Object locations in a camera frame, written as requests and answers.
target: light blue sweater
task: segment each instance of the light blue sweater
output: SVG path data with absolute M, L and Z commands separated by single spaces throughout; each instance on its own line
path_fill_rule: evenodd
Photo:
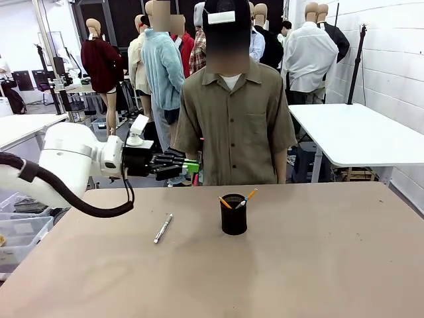
M 146 40 L 141 58 L 146 66 L 147 82 L 156 104 L 166 110 L 180 108 L 180 92 L 184 84 L 181 55 L 167 32 L 145 30 Z

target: maroon jacket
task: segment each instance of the maroon jacket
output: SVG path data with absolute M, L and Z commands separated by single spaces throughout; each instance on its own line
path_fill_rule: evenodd
M 99 38 L 82 44 L 81 61 L 97 93 L 107 93 L 124 80 L 122 58 L 109 43 Z
M 171 38 L 175 42 L 178 35 L 172 35 Z M 182 45 L 179 48 L 181 53 L 181 61 L 183 63 L 184 76 L 188 78 L 190 76 L 190 54 L 194 47 L 194 40 L 187 32 L 181 37 Z

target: black jacket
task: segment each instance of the black jacket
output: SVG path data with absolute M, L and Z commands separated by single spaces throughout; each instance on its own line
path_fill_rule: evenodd
M 255 30 L 265 38 L 265 50 L 259 62 L 277 69 L 283 58 L 283 46 L 277 39 L 277 34 L 264 30 L 261 26 L 255 25 Z
M 327 22 L 324 22 L 324 23 L 321 22 L 321 23 L 318 23 L 318 27 L 320 27 L 321 24 L 324 24 L 325 32 L 328 33 L 328 35 L 337 45 L 337 48 L 339 48 L 339 55 L 337 56 L 337 63 L 339 63 L 349 51 L 349 46 L 350 46 L 349 41 L 347 40 L 343 32 L 340 31 L 340 29 L 337 26 L 329 25 Z

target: plastic bin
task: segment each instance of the plastic bin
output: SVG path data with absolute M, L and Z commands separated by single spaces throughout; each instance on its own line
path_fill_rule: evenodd
M 10 198 L 4 200 L 2 203 L 0 203 L 0 213 L 14 213 L 15 212 L 15 203 L 18 202 L 22 196 L 25 196 L 23 194 L 20 194 L 19 192 L 13 194 L 10 196 Z M 46 213 L 46 210 L 44 210 L 41 213 L 31 213 L 34 215 L 38 215 L 39 217 L 47 216 L 48 213 Z
M 0 273 L 11 273 L 53 227 L 53 217 L 0 221 L 6 244 L 0 247 Z
M 17 220 L 17 219 L 28 219 L 30 217 L 49 217 L 51 208 L 45 209 L 42 213 L 0 213 L 0 221 L 5 220 Z
M 107 130 L 106 127 L 106 118 L 105 117 L 99 117 L 95 121 L 91 123 L 93 126 L 94 131 L 105 131 Z

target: white patch on cap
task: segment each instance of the white patch on cap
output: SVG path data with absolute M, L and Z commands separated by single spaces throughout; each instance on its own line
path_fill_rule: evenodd
M 210 25 L 218 25 L 218 24 L 221 24 L 221 23 L 236 22 L 236 11 L 209 13 L 207 15 L 207 22 Z

